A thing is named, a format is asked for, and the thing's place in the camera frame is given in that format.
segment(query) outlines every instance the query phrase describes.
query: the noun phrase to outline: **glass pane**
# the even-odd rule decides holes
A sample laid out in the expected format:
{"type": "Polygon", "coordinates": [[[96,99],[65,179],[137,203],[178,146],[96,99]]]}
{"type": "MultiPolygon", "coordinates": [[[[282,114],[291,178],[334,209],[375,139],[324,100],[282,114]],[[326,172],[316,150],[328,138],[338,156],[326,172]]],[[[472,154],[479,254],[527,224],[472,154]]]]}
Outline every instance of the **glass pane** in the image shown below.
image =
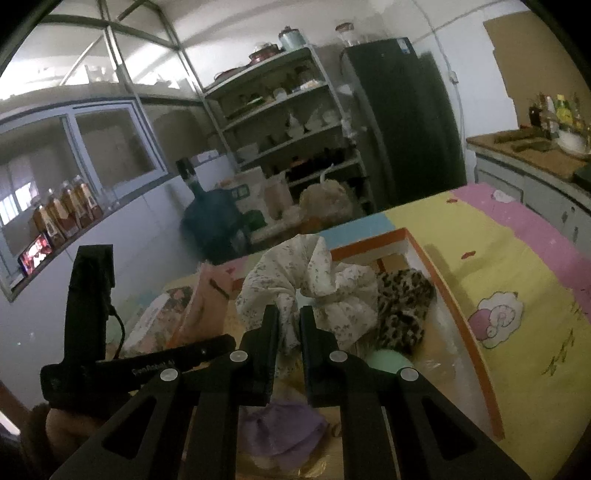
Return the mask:
{"type": "Polygon", "coordinates": [[[62,0],[52,11],[55,15],[81,15],[100,18],[98,0],[62,0]]]}
{"type": "Polygon", "coordinates": [[[109,9],[111,20],[116,20],[119,14],[132,3],[133,0],[107,0],[107,8],[109,9]]]}
{"type": "Polygon", "coordinates": [[[103,188],[155,170],[126,109],[83,113],[76,121],[103,188]]]}
{"type": "Polygon", "coordinates": [[[25,39],[0,77],[4,111],[27,104],[117,95],[117,77],[101,30],[70,25],[39,25],[25,39]],[[83,65],[66,85],[60,83],[90,46],[83,65]]]}
{"type": "Polygon", "coordinates": [[[109,50],[102,33],[97,32],[96,44],[82,60],[80,66],[72,72],[65,85],[85,85],[88,83],[118,83],[113,69],[109,50]]]}
{"type": "Polygon", "coordinates": [[[217,134],[202,106],[144,105],[144,109],[164,150],[169,171],[176,172],[176,161],[183,157],[219,149],[217,134]]]}
{"type": "Polygon", "coordinates": [[[174,50],[128,35],[115,34],[125,65],[140,93],[195,98],[195,89],[174,50]]]}
{"type": "Polygon", "coordinates": [[[31,199],[61,190],[64,180],[80,173],[60,117],[47,118],[0,135],[0,219],[13,255],[39,235],[31,199]]]}
{"type": "Polygon", "coordinates": [[[139,6],[132,11],[127,17],[121,20],[123,25],[134,27],[138,30],[143,30],[165,40],[170,40],[170,37],[164,29],[164,25],[160,21],[158,14],[150,10],[148,7],[139,6]]]}

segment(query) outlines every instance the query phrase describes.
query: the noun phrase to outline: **metal shelf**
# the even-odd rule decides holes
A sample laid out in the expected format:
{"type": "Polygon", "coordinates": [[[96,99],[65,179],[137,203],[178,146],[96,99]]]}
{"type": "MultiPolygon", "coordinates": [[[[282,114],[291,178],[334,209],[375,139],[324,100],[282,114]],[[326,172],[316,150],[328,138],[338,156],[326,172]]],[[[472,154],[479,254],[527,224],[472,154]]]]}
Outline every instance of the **metal shelf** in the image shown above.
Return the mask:
{"type": "Polygon", "coordinates": [[[304,59],[308,56],[311,57],[311,51],[308,46],[278,53],[270,59],[260,61],[259,63],[242,70],[215,87],[205,90],[204,96],[213,99],[219,98],[227,91],[239,87],[240,85],[244,85],[256,77],[260,77],[261,75],[286,65],[291,61],[304,59]]]}
{"type": "Polygon", "coordinates": [[[225,126],[224,128],[222,128],[223,132],[227,132],[228,130],[232,130],[233,128],[236,128],[238,125],[246,122],[247,120],[250,120],[251,118],[256,117],[257,115],[260,115],[263,112],[266,112],[267,110],[270,110],[278,105],[281,105],[282,103],[285,102],[289,102],[290,100],[299,97],[301,95],[305,95],[306,93],[311,93],[314,92],[316,90],[319,90],[321,88],[325,88],[328,87],[328,83],[326,82],[320,82],[318,85],[314,86],[314,87],[310,87],[304,90],[299,90],[296,93],[291,93],[287,96],[287,98],[284,98],[283,100],[276,100],[275,102],[271,102],[268,103],[266,105],[263,105],[262,107],[257,108],[256,110],[253,110],[250,113],[247,113],[246,115],[240,117],[237,120],[234,120],[232,123],[227,124],[227,126],[225,126]]]}
{"type": "MultiPolygon", "coordinates": [[[[335,165],[333,168],[331,168],[329,171],[329,174],[333,173],[334,171],[338,171],[338,170],[342,170],[343,168],[350,167],[352,165],[357,165],[358,163],[359,163],[359,159],[357,157],[352,158],[351,160],[346,160],[343,163],[339,163],[338,165],[335,165]]],[[[326,169],[319,170],[319,171],[316,171],[316,172],[308,175],[307,177],[304,177],[303,179],[294,180],[294,181],[288,183],[287,186],[289,188],[292,188],[292,187],[296,187],[298,185],[301,185],[302,183],[306,183],[307,181],[314,180],[315,178],[320,177],[320,175],[322,175],[322,172],[324,172],[325,170],[326,169]]]]}
{"type": "Polygon", "coordinates": [[[291,140],[289,140],[287,142],[284,142],[284,143],[282,143],[280,145],[277,145],[277,146],[275,146],[273,148],[270,148],[269,150],[265,150],[264,152],[261,152],[260,154],[258,154],[252,160],[246,160],[246,161],[240,162],[238,164],[238,166],[243,167],[245,165],[250,165],[251,163],[257,162],[260,159],[266,157],[267,155],[270,155],[272,153],[278,152],[279,150],[282,150],[285,147],[288,147],[290,145],[293,145],[294,143],[298,143],[301,140],[305,140],[306,138],[310,138],[310,137],[313,137],[314,135],[321,134],[322,132],[327,132],[328,130],[332,130],[333,128],[340,128],[340,123],[327,125],[326,127],[320,128],[318,130],[314,130],[312,132],[308,132],[308,133],[302,135],[299,138],[292,138],[291,140]]]}

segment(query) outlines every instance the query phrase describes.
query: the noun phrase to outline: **white floral cloth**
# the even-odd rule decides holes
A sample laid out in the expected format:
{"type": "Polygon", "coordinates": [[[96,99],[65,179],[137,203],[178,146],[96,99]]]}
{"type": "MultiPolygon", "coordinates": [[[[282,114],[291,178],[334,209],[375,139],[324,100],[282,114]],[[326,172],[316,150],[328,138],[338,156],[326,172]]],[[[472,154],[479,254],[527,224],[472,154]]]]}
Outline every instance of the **white floral cloth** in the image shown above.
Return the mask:
{"type": "Polygon", "coordinates": [[[335,334],[349,349],[378,325],[378,282],[371,267],[333,264],[319,235],[297,235],[263,254],[246,276],[236,311],[247,330],[260,327],[265,307],[280,312],[277,369],[289,373],[300,346],[296,292],[314,300],[316,326],[335,334]]]}

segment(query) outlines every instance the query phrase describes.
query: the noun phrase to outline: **refrigerator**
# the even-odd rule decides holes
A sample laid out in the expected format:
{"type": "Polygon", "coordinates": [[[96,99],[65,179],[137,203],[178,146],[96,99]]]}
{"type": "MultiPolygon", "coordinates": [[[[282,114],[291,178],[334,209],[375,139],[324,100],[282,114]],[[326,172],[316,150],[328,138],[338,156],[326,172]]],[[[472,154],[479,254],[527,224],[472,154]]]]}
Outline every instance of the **refrigerator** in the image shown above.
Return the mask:
{"type": "Polygon", "coordinates": [[[439,70],[407,38],[345,48],[343,74],[371,131],[366,165],[379,208],[466,183],[463,148],[439,70]]]}

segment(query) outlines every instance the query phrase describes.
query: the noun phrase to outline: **bottle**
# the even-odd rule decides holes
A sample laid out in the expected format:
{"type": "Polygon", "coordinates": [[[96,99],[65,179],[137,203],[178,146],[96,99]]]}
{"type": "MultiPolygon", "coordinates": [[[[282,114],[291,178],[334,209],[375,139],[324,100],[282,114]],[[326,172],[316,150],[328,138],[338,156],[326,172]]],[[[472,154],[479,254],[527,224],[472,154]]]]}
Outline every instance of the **bottle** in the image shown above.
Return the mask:
{"type": "Polygon", "coordinates": [[[573,96],[573,125],[577,131],[580,133],[585,133],[585,120],[581,116],[581,100],[579,96],[575,93],[573,96]]]}
{"type": "Polygon", "coordinates": [[[49,214],[47,208],[41,203],[41,197],[37,195],[31,200],[31,204],[35,207],[33,211],[33,223],[39,230],[39,233],[47,235],[47,239],[54,249],[60,248],[66,243],[66,239],[61,234],[53,218],[49,214]]]}
{"type": "Polygon", "coordinates": [[[546,109],[548,112],[548,128],[550,129],[550,139],[558,137],[558,122],[556,119],[556,108],[554,108],[554,102],[552,101],[552,97],[548,95],[546,97],[546,109]]]}
{"type": "Polygon", "coordinates": [[[569,103],[564,99],[564,95],[556,96],[556,116],[560,123],[573,126],[573,113],[570,110],[569,103]]]}
{"type": "Polygon", "coordinates": [[[68,212],[74,216],[80,228],[86,228],[92,223],[92,216],[88,213],[84,204],[78,199],[70,182],[65,180],[61,184],[61,201],[68,212]]]}
{"type": "Polygon", "coordinates": [[[82,180],[80,175],[74,177],[74,192],[76,196],[90,213],[90,217],[97,220],[103,216],[103,210],[99,207],[90,187],[82,180]]]}
{"type": "Polygon", "coordinates": [[[76,215],[66,209],[64,203],[56,197],[52,189],[47,190],[47,210],[65,238],[71,238],[78,233],[76,215]]]}

